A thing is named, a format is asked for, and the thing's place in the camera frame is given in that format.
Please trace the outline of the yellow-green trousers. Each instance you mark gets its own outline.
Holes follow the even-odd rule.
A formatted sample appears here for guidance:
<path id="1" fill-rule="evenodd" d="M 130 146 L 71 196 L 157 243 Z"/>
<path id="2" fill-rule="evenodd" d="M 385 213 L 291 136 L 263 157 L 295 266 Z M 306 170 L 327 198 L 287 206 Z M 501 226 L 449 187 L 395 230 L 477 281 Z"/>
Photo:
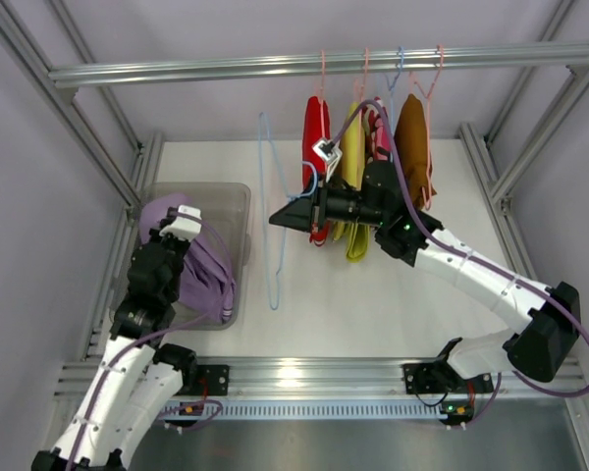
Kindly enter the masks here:
<path id="1" fill-rule="evenodd" d="M 365 166 L 365 134 L 358 114 L 343 134 L 340 149 L 343 157 L 340 164 L 341 178 L 356 190 L 361 189 Z M 333 241 L 346 241 L 345 256 L 348 262 L 358 263 L 366 255 L 370 231 L 367 226 L 338 222 L 333 229 Z"/>

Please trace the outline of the lilac trousers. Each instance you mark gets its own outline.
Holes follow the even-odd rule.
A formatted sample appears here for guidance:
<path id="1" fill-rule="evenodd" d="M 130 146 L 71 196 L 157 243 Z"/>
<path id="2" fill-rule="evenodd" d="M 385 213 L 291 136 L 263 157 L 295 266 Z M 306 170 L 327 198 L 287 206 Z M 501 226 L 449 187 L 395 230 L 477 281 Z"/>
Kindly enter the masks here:
<path id="1" fill-rule="evenodd" d="M 160 222 L 170 207 L 179 205 L 192 206 L 192 201 L 187 195 L 176 192 L 148 202 L 141 210 L 138 222 L 141 242 L 147 242 L 150 229 L 160 229 Z M 208 313 L 204 319 L 206 324 L 225 325 L 232 318 L 236 281 L 231 256 L 224 256 L 222 248 L 213 247 L 212 239 L 210 231 L 201 228 L 200 234 L 192 241 L 184 258 L 179 303 L 195 314 Z"/>

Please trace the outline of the red trousers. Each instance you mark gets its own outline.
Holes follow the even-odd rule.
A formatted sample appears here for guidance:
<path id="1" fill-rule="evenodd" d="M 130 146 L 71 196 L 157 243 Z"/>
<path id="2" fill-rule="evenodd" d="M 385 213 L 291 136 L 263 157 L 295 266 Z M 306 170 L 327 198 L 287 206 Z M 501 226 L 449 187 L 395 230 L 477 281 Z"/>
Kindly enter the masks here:
<path id="1" fill-rule="evenodd" d="M 311 96 L 306 104 L 303 134 L 301 143 L 302 153 L 302 187 L 308 190 L 313 183 L 312 167 L 320 179 L 325 176 L 325 163 L 314 152 L 314 144 L 321 138 L 328 138 L 330 132 L 330 114 L 325 101 L 318 96 Z"/>

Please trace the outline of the light blue hanger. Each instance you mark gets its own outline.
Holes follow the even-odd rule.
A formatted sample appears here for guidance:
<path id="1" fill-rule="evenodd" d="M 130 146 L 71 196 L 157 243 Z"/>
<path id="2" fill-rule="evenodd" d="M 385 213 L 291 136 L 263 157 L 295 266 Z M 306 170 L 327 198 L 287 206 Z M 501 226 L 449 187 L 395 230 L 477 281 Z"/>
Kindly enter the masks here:
<path id="1" fill-rule="evenodd" d="M 312 164 L 304 163 L 302 168 L 312 172 L 311 189 L 300 192 L 289 187 L 286 169 L 279 156 L 273 139 L 270 120 L 260 112 L 257 120 L 257 158 L 259 180 L 259 207 L 261 223 L 261 256 L 265 278 L 268 307 L 272 311 L 280 308 L 282 297 L 282 274 L 286 255 L 286 230 L 279 232 L 269 228 L 269 210 L 278 203 L 299 202 L 304 196 L 311 196 L 320 184 L 319 172 Z"/>

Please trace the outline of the pink hanger of red trousers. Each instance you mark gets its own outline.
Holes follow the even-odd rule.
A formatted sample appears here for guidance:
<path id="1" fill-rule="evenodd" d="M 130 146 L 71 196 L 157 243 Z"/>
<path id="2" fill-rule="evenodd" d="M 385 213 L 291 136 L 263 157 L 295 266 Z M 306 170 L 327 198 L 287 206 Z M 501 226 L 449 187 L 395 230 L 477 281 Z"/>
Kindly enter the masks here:
<path id="1" fill-rule="evenodd" d="M 327 59 L 324 49 L 320 51 L 320 78 L 315 88 L 315 95 L 319 104 L 319 120 L 321 126 L 321 136 L 328 138 L 331 136 L 331 125 L 329 121 L 329 109 L 326 107 L 325 88 L 327 76 Z"/>

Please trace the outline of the pink hanger of yellow trousers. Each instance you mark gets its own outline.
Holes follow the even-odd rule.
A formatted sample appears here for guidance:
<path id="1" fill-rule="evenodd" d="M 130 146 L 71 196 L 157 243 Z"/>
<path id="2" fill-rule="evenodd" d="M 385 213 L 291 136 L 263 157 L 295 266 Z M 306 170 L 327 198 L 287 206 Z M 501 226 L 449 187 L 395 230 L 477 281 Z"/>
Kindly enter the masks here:
<path id="1" fill-rule="evenodd" d="M 357 78 L 353 83 L 353 99 L 360 104 L 365 96 L 367 78 L 368 78 L 368 71 L 369 71 L 369 58 L 370 58 L 370 51 L 368 47 L 364 48 L 363 52 L 363 65 L 362 65 L 362 75 L 360 78 Z"/>

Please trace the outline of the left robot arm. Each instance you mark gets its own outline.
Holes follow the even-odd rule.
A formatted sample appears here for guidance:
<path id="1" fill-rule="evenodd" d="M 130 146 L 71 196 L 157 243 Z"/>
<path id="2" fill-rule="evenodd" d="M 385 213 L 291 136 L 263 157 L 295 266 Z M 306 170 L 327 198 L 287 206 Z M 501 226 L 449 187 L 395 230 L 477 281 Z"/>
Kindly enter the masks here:
<path id="1" fill-rule="evenodd" d="M 35 456 L 32 469 L 127 469 L 168 400 L 195 381 L 194 351 L 161 341 L 175 317 L 184 258 L 195 236 L 153 230 L 134 251 L 128 290 L 94 379 L 65 432 Z"/>

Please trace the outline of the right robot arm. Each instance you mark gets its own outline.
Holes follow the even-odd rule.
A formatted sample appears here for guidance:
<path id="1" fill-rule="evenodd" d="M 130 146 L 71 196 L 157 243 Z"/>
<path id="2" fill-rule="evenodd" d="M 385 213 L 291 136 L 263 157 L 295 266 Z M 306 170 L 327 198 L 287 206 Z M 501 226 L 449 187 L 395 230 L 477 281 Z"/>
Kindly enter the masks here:
<path id="1" fill-rule="evenodd" d="M 579 338 L 578 291 L 535 283 L 484 259 L 440 221 L 403 199 L 395 166 L 366 165 L 360 189 L 320 186 L 272 214 L 270 224 L 311 233 L 327 224 L 373 228 L 378 245 L 406 265 L 436 275 L 497 315 L 506 328 L 475 339 L 450 340 L 431 366 L 439 380 L 513 371 L 550 383 Z"/>

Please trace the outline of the pink hanger of brown trousers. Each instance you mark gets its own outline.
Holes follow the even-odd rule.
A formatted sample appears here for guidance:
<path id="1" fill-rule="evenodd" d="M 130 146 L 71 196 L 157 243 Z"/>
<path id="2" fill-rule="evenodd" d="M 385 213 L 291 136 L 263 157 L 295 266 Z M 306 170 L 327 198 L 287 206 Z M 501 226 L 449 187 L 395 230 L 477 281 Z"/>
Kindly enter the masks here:
<path id="1" fill-rule="evenodd" d="M 428 90 L 425 90 L 418 78 L 414 73 L 409 74 L 410 87 L 409 90 L 413 90 L 414 87 L 420 92 L 425 100 L 425 129 L 426 129 L 426 185 L 421 187 L 421 193 L 423 198 L 423 207 L 425 210 L 431 209 L 431 203 L 433 198 L 433 185 L 432 185 L 432 155 L 431 155 L 431 103 L 434 94 L 435 87 L 440 77 L 441 71 L 445 63 L 445 47 L 442 44 L 438 44 L 436 52 L 439 56 L 438 66 L 436 68 L 436 74 L 431 81 Z"/>

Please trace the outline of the floral pink trousers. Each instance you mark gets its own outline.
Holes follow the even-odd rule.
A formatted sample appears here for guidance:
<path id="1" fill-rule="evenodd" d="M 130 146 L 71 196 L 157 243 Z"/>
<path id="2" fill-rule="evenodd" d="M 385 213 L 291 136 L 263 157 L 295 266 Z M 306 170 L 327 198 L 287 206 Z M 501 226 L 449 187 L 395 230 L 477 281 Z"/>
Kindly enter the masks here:
<path id="1" fill-rule="evenodd" d="M 382 120 L 382 117 L 387 115 L 386 108 L 379 96 L 376 96 L 374 100 L 382 107 L 382 113 L 375 106 L 368 105 L 362 117 L 366 163 L 392 159 L 389 134 L 386 132 Z"/>

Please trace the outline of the brown trousers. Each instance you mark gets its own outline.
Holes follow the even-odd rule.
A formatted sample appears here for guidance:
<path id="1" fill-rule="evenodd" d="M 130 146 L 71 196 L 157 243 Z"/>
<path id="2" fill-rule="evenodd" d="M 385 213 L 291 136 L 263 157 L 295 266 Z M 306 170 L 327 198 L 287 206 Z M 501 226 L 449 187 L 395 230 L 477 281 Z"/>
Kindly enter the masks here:
<path id="1" fill-rule="evenodd" d="M 412 93 L 405 99 L 394 134 L 410 199 L 423 210 L 421 187 L 426 185 L 426 129 L 422 102 Z"/>

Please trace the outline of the blue hanger of floral trousers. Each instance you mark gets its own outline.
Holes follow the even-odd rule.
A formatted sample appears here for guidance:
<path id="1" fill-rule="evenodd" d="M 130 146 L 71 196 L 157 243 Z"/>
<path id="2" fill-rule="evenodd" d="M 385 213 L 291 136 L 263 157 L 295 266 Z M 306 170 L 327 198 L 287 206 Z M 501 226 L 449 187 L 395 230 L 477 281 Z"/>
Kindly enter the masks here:
<path id="1" fill-rule="evenodd" d="M 396 63 L 395 74 L 393 75 L 392 78 L 389 78 L 388 76 L 384 76 L 386 86 L 387 86 L 387 91 L 389 93 L 388 111 L 389 111 L 389 122 L 391 125 L 395 122 L 395 116 L 396 116 L 395 94 L 396 94 L 396 89 L 397 89 L 399 79 L 402 75 L 404 60 L 405 60 L 405 48 L 403 46 L 400 46 L 398 48 L 398 61 Z"/>

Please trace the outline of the transparent plastic bin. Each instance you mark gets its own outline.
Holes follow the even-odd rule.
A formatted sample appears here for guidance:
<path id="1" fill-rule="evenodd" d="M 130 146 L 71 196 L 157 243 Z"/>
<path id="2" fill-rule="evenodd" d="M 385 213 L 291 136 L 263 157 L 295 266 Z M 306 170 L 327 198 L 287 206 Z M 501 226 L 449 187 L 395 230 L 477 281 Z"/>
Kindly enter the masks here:
<path id="1" fill-rule="evenodd" d="M 210 240 L 216 249 L 222 248 L 222 255 L 231 256 L 233 276 L 236 281 L 236 294 L 231 320 L 225 325 L 206 324 L 209 314 L 195 314 L 178 302 L 174 304 L 176 325 L 189 322 L 195 318 L 201 321 L 193 326 L 195 330 L 222 331 L 236 322 L 240 313 L 242 294 L 242 270 L 247 263 L 250 240 L 247 233 L 250 209 L 250 189 L 243 183 L 154 183 L 148 186 L 142 197 L 142 205 L 137 212 L 137 233 L 130 243 L 135 249 L 142 243 L 139 237 L 138 222 L 141 210 L 150 201 L 170 193 L 187 195 L 192 206 L 201 211 L 201 218 L 206 221 L 208 230 L 214 237 Z"/>

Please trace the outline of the left aluminium frame post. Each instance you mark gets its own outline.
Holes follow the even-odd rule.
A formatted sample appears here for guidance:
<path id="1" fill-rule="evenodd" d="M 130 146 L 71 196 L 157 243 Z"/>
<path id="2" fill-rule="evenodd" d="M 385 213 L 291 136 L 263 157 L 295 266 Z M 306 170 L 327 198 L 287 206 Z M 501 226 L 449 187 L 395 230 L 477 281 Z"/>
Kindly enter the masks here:
<path id="1" fill-rule="evenodd" d="M 137 177 L 135 182 L 130 181 L 75 101 L 77 92 L 58 88 L 50 78 L 50 65 L 43 51 L 7 1 L 0 1 L 0 42 L 106 182 L 127 206 L 138 206 L 143 189 L 151 185 L 157 175 L 163 151 L 163 134 L 156 132 L 145 144 L 136 146 Z"/>

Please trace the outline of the aluminium frame post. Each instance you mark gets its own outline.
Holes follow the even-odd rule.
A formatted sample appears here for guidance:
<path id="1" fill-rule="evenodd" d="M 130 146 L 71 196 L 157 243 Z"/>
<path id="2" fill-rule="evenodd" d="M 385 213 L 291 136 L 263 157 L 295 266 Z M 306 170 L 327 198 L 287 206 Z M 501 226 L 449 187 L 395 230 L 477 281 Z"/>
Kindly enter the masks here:
<path id="1" fill-rule="evenodd" d="M 0 42 L 106 182 L 127 206 L 138 206 L 143 189 L 151 185 L 157 175 L 163 151 L 163 134 L 156 132 L 145 144 L 136 146 L 137 177 L 135 182 L 130 181 L 75 101 L 77 92 L 58 88 L 50 78 L 50 65 L 43 51 L 7 1 L 0 1 Z"/>
<path id="2" fill-rule="evenodd" d="M 541 40 L 589 38 L 589 1 L 561 1 Z M 510 212 L 513 193 L 589 92 L 589 60 L 522 70 L 495 121 L 482 134 L 463 123 L 459 137 L 488 206 Z"/>

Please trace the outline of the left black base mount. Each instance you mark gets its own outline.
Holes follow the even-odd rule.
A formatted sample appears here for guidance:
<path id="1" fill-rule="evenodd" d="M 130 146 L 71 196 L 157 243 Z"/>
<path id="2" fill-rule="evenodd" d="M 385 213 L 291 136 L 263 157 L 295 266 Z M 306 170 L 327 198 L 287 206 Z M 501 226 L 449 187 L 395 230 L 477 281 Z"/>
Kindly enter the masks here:
<path id="1" fill-rule="evenodd" d="M 192 394 L 226 396 L 229 392 L 230 370 L 226 364 L 199 365 Z"/>

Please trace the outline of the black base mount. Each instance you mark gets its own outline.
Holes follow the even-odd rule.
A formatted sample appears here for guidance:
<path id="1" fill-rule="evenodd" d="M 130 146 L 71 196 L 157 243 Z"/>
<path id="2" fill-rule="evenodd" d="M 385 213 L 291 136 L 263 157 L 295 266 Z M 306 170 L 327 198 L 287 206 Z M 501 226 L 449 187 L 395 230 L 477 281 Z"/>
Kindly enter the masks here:
<path id="1" fill-rule="evenodd" d="M 226 396 L 229 392 L 230 370 L 226 364 L 199 365 L 192 394 Z"/>
<path id="2" fill-rule="evenodd" d="M 448 393 L 448 381 L 435 363 L 406 363 L 402 365 L 405 390 L 408 394 Z"/>

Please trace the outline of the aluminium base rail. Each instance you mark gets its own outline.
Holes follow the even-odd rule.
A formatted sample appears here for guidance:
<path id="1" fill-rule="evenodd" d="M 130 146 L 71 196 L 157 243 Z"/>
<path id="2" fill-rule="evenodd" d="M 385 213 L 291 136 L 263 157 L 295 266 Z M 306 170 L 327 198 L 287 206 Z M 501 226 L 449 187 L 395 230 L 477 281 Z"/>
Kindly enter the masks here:
<path id="1" fill-rule="evenodd" d="M 53 398 L 76 399 L 86 393 L 101 358 L 63 366 Z M 409 358 L 268 358 L 205 357 L 198 364 L 206 370 L 226 365 L 228 397 L 241 399 L 400 398 L 407 397 L 404 364 Z M 524 385 L 513 373 L 502 374 L 504 398 L 535 398 L 539 393 Z M 583 371 L 575 359 L 567 359 L 556 378 L 542 387 L 573 392 L 585 386 Z"/>

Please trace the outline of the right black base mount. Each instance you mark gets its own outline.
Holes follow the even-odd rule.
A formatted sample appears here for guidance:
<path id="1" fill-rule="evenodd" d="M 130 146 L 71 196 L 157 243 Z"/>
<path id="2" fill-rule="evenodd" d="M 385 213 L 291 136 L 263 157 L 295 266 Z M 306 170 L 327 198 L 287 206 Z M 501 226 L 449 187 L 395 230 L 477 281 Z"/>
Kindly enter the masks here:
<path id="1" fill-rule="evenodd" d="M 408 394 L 448 393 L 448 381 L 435 363 L 406 363 L 402 365 L 405 390 Z"/>

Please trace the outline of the right aluminium frame post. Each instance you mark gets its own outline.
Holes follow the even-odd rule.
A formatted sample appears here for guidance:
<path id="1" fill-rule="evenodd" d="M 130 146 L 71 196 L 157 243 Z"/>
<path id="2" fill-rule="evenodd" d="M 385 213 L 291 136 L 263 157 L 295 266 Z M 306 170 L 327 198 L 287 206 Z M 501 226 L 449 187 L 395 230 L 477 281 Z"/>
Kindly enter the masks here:
<path id="1" fill-rule="evenodd" d="M 589 38 L 589 1 L 561 1 L 541 40 Z M 488 206 L 510 212 L 513 193 L 589 92 L 589 60 L 522 70 L 495 121 L 482 134 L 463 123 L 459 137 Z"/>

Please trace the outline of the aluminium hanging rail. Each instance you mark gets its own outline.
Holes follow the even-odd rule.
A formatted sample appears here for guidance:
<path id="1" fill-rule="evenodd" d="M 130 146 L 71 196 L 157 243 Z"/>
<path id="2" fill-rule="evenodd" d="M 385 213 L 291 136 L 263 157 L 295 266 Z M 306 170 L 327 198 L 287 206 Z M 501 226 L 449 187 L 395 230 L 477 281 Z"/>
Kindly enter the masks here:
<path id="1" fill-rule="evenodd" d="M 436 47 L 405 49 L 403 72 L 434 72 Z M 486 69 L 589 65 L 589 42 L 542 41 L 507 45 L 445 47 L 444 68 Z M 363 52 L 326 52 L 327 75 L 362 74 Z M 369 74 L 394 73 L 398 49 L 370 52 Z M 227 59 L 58 66 L 50 78 L 59 88 L 129 84 L 305 77 L 320 75 L 320 52 Z"/>

